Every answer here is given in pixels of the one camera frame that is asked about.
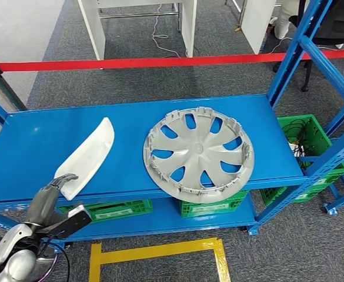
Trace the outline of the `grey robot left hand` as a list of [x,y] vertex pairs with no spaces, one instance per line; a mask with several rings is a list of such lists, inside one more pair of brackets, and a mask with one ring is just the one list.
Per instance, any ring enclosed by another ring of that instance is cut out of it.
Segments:
[[67,173],[51,180],[49,184],[40,189],[32,200],[27,209],[26,223],[48,227],[66,219],[67,213],[59,214],[55,211],[60,190],[65,184],[79,177]]

